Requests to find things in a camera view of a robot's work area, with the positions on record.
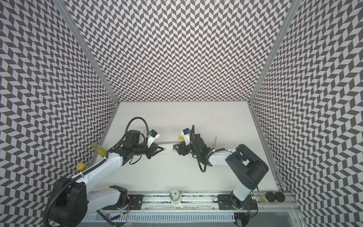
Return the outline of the white remote control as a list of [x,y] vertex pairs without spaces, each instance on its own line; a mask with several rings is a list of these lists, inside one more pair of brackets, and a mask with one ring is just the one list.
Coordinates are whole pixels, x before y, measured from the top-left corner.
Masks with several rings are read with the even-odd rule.
[[160,146],[164,148],[165,152],[172,152],[174,151],[174,145],[175,145],[174,143],[168,143],[168,144],[162,144]]

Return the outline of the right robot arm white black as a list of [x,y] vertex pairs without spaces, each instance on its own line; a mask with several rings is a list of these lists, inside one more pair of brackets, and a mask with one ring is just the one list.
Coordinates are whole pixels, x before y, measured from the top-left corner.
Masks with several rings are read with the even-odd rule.
[[198,167],[205,173],[208,166],[228,166],[238,178],[239,183],[230,193],[234,208],[244,209],[251,201],[251,193],[258,190],[258,184],[269,171],[269,167],[246,145],[240,144],[234,150],[208,147],[195,127],[181,131],[184,141],[173,145],[179,155],[191,154]]

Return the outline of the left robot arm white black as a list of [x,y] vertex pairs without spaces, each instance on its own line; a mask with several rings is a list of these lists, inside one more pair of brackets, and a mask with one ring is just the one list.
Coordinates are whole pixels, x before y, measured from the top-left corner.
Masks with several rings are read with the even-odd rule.
[[85,216],[105,207],[129,212],[132,200],[127,189],[112,185],[107,190],[94,192],[93,188],[134,156],[144,155],[150,159],[163,151],[164,148],[155,143],[159,136],[157,131],[148,127],[145,134],[126,129],[101,161],[73,177],[56,181],[43,214],[44,226],[49,227],[53,222],[59,227],[75,227]]

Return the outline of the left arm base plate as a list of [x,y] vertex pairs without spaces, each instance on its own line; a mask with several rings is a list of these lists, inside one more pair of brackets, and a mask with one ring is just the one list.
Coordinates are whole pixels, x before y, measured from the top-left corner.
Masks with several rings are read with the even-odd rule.
[[119,201],[116,204],[106,206],[106,207],[102,208],[102,210],[105,210],[105,211],[111,211],[111,210],[126,211],[127,209],[141,210],[143,198],[144,198],[144,195],[142,195],[142,194],[132,194],[132,195],[127,195],[127,196],[121,196],[121,198],[119,199]]

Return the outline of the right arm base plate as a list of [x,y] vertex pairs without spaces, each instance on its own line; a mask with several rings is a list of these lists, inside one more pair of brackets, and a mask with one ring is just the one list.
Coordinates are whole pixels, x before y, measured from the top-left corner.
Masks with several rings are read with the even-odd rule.
[[220,210],[257,210],[258,205],[252,194],[248,195],[244,201],[239,201],[230,194],[217,195],[217,203]]

